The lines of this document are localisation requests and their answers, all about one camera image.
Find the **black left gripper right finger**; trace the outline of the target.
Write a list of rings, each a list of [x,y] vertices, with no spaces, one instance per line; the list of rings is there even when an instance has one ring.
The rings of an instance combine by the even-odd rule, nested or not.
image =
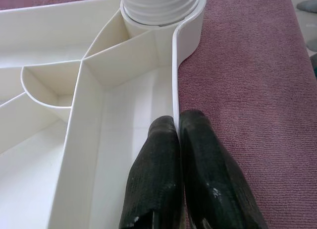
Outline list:
[[[199,110],[180,114],[186,205],[191,229],[268,229],[239,165]]]

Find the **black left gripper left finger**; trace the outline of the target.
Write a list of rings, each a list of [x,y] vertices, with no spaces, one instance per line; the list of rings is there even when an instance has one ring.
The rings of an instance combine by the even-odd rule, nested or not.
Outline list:
[[[173,118],[155,119],[126,183],[119,229],[179,229],[183,207],[180,145]]]

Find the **white plastic children table top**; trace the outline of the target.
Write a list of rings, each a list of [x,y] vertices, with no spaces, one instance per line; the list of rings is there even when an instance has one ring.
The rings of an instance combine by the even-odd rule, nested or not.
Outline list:
[[[169,25],[122,0],[0,11],[0,229],[118,229],[151,123],[179,121],[206,2]]]

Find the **white plastic table leg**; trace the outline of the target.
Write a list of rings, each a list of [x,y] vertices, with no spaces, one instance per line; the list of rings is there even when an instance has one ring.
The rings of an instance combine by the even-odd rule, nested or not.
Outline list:
[[[190,14],[199,0],[122,0],[126,14],[144,25],[169,25]]]

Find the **mauve cloth with white stripes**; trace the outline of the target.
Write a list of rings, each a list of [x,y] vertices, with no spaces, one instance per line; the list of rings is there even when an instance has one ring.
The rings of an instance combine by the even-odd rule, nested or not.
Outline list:
[[[83,0],[0,0],[0,11]],[[179,112],[199,109],[241,167],[269,229],[317,229],[317,89],[291,0],[207,0],[178,67]]]

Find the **grey robot left foot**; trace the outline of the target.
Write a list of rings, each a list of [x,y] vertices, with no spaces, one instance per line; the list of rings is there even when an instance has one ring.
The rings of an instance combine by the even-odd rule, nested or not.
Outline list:
[[[317,89],[317,53],[309,57],[311,70],[309,72],[309,81]]]

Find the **grey robot foot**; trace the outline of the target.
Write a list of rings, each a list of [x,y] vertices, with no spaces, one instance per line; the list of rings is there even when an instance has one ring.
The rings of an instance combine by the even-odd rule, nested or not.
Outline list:
[[[296,5],[301,11],[317,13],[317,0],[305,0]]]
[[[317,89],[317,53],[309,57],[311,70],[309,72],[309,81]]]

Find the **grey robot right foot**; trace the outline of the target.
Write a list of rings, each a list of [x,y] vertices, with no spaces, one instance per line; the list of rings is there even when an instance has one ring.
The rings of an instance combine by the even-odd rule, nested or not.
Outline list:
[[[301,11],[317,13],[317,0],[305,0],[296,5]]]

